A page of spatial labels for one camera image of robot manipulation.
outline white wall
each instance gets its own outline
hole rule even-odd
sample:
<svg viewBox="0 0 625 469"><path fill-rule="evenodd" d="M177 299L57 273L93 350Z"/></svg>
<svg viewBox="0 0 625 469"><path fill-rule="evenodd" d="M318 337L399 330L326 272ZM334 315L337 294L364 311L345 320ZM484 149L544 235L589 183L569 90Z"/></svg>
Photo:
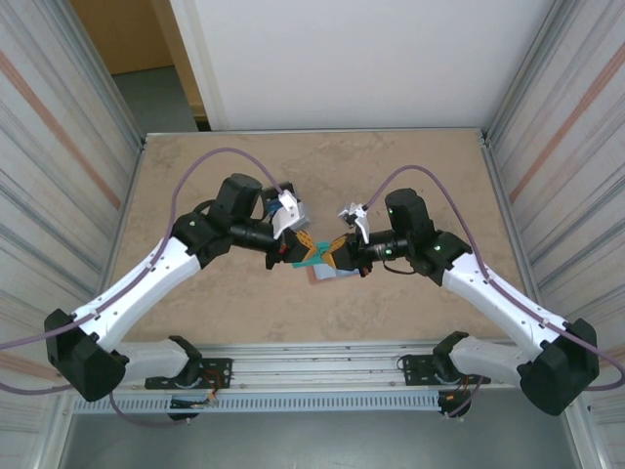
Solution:
<svg viewBox="0 0 625 469"><path fill-rule="evenodd" d="M485 126L552 0L171 0L215 130Z"/></svg>

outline metal wall panel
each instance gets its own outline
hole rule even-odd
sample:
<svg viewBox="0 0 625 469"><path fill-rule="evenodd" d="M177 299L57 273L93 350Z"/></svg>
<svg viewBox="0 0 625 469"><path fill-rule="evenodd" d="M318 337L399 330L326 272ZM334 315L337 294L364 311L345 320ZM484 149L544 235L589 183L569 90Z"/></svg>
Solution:
<svg viewBox="0 0 625 469"><path fill-rule="evenodd" d="M488 142L546 306L625 361L625 2L564 7ZM618 467L625 390L587 394Z"/></svg>
<svg viewBox="0 0 625 469"><path fill-rule="evenodd" d="M0 342L98 292L142 149L85 38L64 1L0 2ZM44 349L0 353L0 379L49 386ZM36 463L50 402L0 394L3 469Z"/></svg>

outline gray floor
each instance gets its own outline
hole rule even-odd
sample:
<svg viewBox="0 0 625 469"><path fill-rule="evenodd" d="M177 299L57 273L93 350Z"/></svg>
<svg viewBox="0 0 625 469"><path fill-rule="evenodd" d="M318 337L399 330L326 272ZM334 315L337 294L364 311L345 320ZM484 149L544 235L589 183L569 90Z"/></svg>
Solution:
<svg viewBox="0 0 625 469"><path fill-rule="evenodd" d="M172 66L113 75L113 80L143 132L197 132Z"/></svg>
<svg viewBox="0 0 625 469"><path fill-rule="evenodd" d="M464 422L434 412L200 415L145 429L114 415L74 417L63 469L579 467L561 418L517 391L483 391Z"/></svg>

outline marble-patterned surface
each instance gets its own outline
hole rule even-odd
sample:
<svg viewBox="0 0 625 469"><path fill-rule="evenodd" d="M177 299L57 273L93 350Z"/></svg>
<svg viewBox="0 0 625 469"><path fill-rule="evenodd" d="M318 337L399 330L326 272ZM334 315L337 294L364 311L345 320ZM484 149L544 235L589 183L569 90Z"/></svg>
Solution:
<svg viewBox="0 0 625 469"><path fill-rule="evenodd" d="M148 138L115 278L145 257L159 240L173 188L204 152L235 147L251 152L278 181L290 180L308 205L315 240L345 231L336 212L347 200L366 201L398 166L430 168L465 215L484 258L519 285L519 275L474 131L292 134L188 134ZM190 177L178 213L216 194L232 172L267 179L236 154L207 160ZM438 228L460 234L453 212L426 176L403 173L390 190L412 187L428 203ZM389 226L383 198L369 211L372 230ZM399 268L405 267L397 262ZM478 337L502 332L465 300L422 277L390 274L375 266L368 278L310 285L304 269L265 270L263 255L233 248L170 292L131 330L131 340L181 334L195 344L322 340L439 339L454 330Z"/></svg>

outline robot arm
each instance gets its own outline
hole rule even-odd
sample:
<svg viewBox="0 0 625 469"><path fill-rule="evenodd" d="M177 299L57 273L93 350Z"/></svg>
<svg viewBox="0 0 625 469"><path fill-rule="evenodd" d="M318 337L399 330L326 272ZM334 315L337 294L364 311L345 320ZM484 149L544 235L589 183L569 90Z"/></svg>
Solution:
<svg viewBox="0 0 625 469"><path fill-rule="evenodd" d="M120 343L128 330L161 298L216 257L239 246L264 252L266 267L279 262L308 260L315 245L305 232L291 227L301 222L301 203L289 191L278 196L281 207L270 222L252 219L263 192L261 184L242 174L225 179L215 200L198 205L174 224L165 249L158 247L101 296L71 315L61 310L45 320L46 330L67 325L96 312L129 285L139 273L149 272L130 291L96 313L92 320L47 340L50 363L87 400L96 401L120 382L152 376L177 377L193 382L201 354L179 336L149 344Z"/></svg>
<svg viewBox="0 0 625 469"><path fill-rule="evenodd" d="M376 261L405 258L414 274L428 277L438 286L462 296L499 325L516 347L479 341L455 332L434 348L437 373L454 381L462 374L478 374L521 388L543 411L558 415L598 375L596 355L545 327L556 327L597 345L593 327L584 320L568 323L544 310L486 266L489 278L479 268L471 247L455 234L437 231L425 202L412 189L391 192L386 197L392 229L366 233L366 214L359 205L342 211L356 233L331 243L323 260L342 270L358 269L362 277L371 273ZM535 312L535 320L490 284L495 280L508 294Z"/></svg>

